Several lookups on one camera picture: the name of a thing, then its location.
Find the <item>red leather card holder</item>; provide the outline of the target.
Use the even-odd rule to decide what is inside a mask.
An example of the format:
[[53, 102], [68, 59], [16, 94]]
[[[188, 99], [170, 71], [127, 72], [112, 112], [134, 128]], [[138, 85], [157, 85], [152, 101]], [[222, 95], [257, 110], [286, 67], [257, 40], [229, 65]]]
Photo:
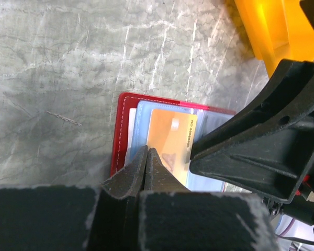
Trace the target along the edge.
[[193, 143], [235, 111], [130, 92], [119, 95], [110, 173], [133, 160], [140, 147], [155, 148], [162, 164], [191, 191], [226, 189], [225, 182], [189, 171]]

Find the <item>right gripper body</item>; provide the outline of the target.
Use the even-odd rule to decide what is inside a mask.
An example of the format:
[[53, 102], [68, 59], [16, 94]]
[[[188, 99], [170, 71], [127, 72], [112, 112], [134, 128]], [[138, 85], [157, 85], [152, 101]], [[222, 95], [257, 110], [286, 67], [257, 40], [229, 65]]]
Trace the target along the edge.
[[[300, 7], [314, 30], [314, 1], [301, 1]], [[286, 129], [296, 131], [300, 140], [294, 146], [285, 150], [293, 168], [303, 168], [302, 179], [296, 195], [291, 203], [283, 206], [282, 212], [307, 224], [313, 225], [314, 232], [314, 73], [305, 80], [306, 87], [302, 98], [295, 98], [293, 104], [299, 105], [300, 110], [293, 116], [281, 118]]]

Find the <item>gold striped credit card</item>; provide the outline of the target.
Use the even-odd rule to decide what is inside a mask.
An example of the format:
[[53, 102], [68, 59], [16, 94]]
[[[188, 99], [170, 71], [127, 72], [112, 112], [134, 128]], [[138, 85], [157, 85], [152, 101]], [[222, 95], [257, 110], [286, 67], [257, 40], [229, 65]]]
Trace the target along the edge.
[[191, 113], [153, 109], [147, 146], [155, 148], [162, 164], [182, 185], [186, 185], [189, 158], [197, 116]]

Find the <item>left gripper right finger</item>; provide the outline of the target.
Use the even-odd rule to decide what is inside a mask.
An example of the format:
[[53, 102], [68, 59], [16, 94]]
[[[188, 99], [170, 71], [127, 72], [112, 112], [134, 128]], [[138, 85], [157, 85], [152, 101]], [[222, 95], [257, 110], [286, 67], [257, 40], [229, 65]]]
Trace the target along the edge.
[[278, 250], [267, 208], [253, 193], [191, 192], [147, 155], [140, 193], [141, 250]]

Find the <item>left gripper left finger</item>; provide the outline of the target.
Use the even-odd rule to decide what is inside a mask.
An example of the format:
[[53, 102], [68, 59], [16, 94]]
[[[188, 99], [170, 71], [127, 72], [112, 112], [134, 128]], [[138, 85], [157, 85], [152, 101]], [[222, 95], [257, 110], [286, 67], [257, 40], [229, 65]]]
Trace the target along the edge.
[[97, 186], [0, 186], [0, 250], [135, 250], [148, 148]]

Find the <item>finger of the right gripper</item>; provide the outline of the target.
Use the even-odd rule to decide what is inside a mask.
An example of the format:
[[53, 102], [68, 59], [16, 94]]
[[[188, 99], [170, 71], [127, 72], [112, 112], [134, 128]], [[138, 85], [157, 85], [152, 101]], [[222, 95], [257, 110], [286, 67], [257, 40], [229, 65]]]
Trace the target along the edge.
[[191, 156], [266, 122], [283, 110], [314, 77], [314, 62], [283, 59], [262, 91], [239, 113], [194, 143]]
[[289, 204], [313, 164], [308, 146], [194, 146], [190, 171]]

